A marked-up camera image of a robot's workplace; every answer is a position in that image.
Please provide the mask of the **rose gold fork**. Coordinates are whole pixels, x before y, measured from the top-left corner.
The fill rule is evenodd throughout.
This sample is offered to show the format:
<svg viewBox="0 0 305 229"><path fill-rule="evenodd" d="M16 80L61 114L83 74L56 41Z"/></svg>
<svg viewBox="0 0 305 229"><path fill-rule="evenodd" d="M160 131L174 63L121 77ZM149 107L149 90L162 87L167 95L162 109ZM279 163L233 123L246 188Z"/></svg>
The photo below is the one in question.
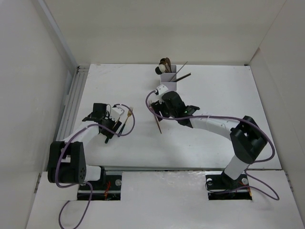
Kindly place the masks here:
<svg viewBox="0 0 305 229"><path fill-rule="evenodd" d="M148 105L149 105L149 108L152 110L153 107L152 107L152 100L148 100ZM154 115L154 119L155 119L155 122L157 124L157 127L159 129L159 132L160 134L162 134L162 131L161 131L161 127L160 127L160 124L159 124L159 121L158 121L158 118Z"/></svg>

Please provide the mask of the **black spoon wooden handle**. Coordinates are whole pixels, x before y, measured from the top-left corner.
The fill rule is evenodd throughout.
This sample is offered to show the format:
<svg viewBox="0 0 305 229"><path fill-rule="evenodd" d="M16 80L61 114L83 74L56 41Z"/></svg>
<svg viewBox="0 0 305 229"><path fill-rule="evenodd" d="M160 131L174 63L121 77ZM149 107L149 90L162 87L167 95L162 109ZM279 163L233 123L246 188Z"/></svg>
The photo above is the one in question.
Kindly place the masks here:
<svg viewBox="0 0 305 229"><path fill-rule="evenodd" d="M160 70L159 67L155 68L155 72L156 72L157 75L161 75L162 74L162 71Z"/></svg>

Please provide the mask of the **beige spoon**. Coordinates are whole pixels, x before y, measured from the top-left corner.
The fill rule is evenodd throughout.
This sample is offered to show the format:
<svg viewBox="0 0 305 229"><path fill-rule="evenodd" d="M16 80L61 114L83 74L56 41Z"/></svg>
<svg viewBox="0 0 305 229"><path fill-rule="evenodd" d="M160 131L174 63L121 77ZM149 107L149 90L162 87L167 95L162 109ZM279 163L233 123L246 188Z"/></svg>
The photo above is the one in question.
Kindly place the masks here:
<svg viewBox="0 0 305 229"><path fill-rule="evenodd" d="M163 62L159 63L158 67L161 73L166 72L166 64L164 64Z"/></svg>

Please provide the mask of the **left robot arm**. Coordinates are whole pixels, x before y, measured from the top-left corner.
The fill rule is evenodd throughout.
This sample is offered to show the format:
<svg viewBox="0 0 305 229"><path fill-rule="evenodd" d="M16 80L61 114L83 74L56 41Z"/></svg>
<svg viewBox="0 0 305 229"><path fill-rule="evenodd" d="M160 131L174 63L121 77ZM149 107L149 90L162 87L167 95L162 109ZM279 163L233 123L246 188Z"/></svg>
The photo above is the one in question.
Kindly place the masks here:
<svg viewBox="0 0 305 229"><path fill-rule="evenodd" d="M92 112L82 119L75 132L51 143L48 181L78 185L90 181L94 188L104 188L107 178L103 175L102 167L87 165L85 147L99 134L110 140L121 126L120 117L123 114L124 110L118 106L94 103Z"/></svg>

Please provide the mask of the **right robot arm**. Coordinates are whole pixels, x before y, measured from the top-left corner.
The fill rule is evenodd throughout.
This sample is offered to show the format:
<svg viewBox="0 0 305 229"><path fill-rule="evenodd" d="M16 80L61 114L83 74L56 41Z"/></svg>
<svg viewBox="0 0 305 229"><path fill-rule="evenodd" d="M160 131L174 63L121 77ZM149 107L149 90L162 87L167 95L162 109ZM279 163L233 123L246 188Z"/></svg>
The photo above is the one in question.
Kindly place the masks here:
<svg viewBox="0 0 305 229"><path fill-rule="evenodd" d="M234 156L222 171L220 183L226 190L236 188L238 178L255 162L267 144L265 134L253 118L204 114L198 106L185 105L175 91L155 90L154 94L158 100L151 104L151 110L158 120L174 120L182 126L209 131L231 141Z"/></svg>

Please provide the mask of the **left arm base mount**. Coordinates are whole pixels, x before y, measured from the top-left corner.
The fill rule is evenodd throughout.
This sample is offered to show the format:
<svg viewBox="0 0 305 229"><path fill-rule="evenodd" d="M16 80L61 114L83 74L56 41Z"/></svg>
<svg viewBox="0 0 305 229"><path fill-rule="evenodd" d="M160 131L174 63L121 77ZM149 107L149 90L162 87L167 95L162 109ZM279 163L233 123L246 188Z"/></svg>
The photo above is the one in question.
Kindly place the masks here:
<svg viewBox="0 0 305 229"><path fill-rule="evenodd" d="M86 166L84 184L79 185L77 200L112 201L121 199L122 173L104 167Z"/></svg>

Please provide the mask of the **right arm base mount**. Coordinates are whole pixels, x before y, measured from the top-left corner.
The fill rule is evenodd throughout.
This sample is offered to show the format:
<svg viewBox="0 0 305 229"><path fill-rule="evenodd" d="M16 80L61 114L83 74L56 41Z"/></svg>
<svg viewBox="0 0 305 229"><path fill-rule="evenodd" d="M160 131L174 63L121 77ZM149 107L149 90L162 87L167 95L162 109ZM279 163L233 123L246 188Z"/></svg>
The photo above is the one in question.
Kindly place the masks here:
<svg viewBox="0 0 305 229"><path fill-rule="evenodd" d="M252 200L248 177L242 173L232 180L224 172L205 173L205 188L209 200Z"/></svg>

